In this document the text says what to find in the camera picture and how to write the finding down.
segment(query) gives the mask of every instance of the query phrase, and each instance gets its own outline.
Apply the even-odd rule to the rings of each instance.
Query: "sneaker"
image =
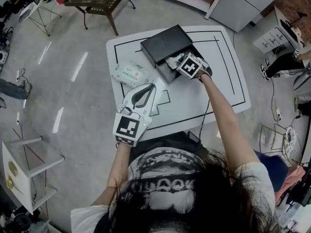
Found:
[[[21,82],[21,86],[22,86],[23,89],[25,89],[25,80],[23,80],[23,81]]]
[[[30,91],[31,91],[31,89],[32,89],[31,84],[30,84],[30,83],[26,83],[26,84],[25,84],[25,88],[24,88],[24,89],[25,89],[25,90],[26,90],[26,92],[27,92],[27,98],[28,98],[29,93],[30,93]]]
[[[267,68],[269,68],[270,62],[267,59],[264,59],[264,62],[266,63]]]
[[[266,69],[263,67],[262,64],[260,64],[259,67],[260,67],[260,71],[261,71],[261,74],[262,74],[264,80],[265,80],[265,81],[268,81],[270,78],[267,77]]]
[[[2,98],[0,98],[0,108],[6,108],[6,103]]]
[[[295,109],[295,112],[298,112],[298,100],[296,97],[294,98],[294,109]]]

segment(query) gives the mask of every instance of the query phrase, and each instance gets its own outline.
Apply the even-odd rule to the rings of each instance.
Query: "hand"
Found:
[[[210,77],[210,75],[209,75],[207,72],[202,71],[202,70],[199,70],[199,71],[196,73],[196,78],[197,78],[198,80],[201,80],[201,76],[204,75],[204,74],[206,74],[207,76]]]

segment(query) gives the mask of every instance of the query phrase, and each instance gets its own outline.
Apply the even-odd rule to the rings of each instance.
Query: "concrete floor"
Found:
[[[172,0],[133,0],[136,10],[123,0],[114,12],[119,36],[161,29],[180,24],[219,25],[213,19],[205,20],[204,13]],[[16,123],[21,114],[24,137],[36,134],[45,143],[34,146],[41,157],[51,158],[52,147],[65,156],[65,161],[47,172],[48,183],[58,192],[48,201],[50,219],[63,231],[70,231],[70,211],[90,205],[105,188],[115,155],[112,137],[116,111],[106,55],[106,42],[116,36],[103,16],[87,15],[88,30],[83,26],[83,15],[75,8],[54,2],[46,5],[62,18],[44,13],[51,36],[45,36],[31,21],[16,23],[11,51],[3,68],[2,79],[15,82],[16,71],[26,69],[25,76],[33,90],[23,109],[22,103],[5,95],[8,108],[0,110],[0,140],[17,139],[12,130],[20,134]],[[233,32],[227,29],[232,38]],[[242,131],[251,146],[259,150],[258,135],[261,124],[273,127],[271,112],[272,83],[265,82],[259,72],[264,55],[252,45],[252,27],[247,26],[234,35],[235,49],[249,90],[252,107],[238,114]],[[87,53],[83,66],[74,82],[74,71]],[[282,126],[291,124],[294,112],[294,77],[275,79],[276,103],[281,109]],[[310,82],[304,90],[310,90]],[[63,108],[58,132],[53,132],[56,115]],[[295,120],[294,128],[304,142],[306,118]],[[221,139],[216,137],[216,123],[204,125],[203,143],[207,148],[222,150]],[[263,145],[263,151],[270,151]],[[36,157],[28,153],[30,166],[37,165]],[[43,177],[35,179],[36,189],[42,192]]]

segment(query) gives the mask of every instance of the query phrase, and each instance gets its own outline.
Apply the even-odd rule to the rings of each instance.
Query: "brick wall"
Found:
[[[294,23],[293,27],[299,28],[303,40],[311,43],[311,0],[275,0],[274,5],[290,22],[299,18],[297,11],[308,15]]]

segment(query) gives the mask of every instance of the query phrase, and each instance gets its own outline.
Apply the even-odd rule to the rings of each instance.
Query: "white cabinet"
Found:
[[[276,48],[280,45],[279,42],[272,36],[270,31],[265,33],[262,38],[264,38],[273,48]]]
[[[288,42],[288,40],[286,39],[286,37],[282,34],[282,32],[280,31],[280,29],[278,27],[275,27],[274,29],[270,30],[270,34],[282,45],[286,42]]]
[[[263,37],[258,38],[253,44],[263,53],[267,53],[273,49],[273,47]]]
[[[260,36],[253,42],[253,44],[263,53],[267,53],[286,42],[288,42],[286,37],[281,33],[278,27],[275,27],[274,29]]]
[[[275,11],[272,11],[257,23],[253,28],[253,37],[253,44],[263,53],[267,53],[288,42],[277,23]]]

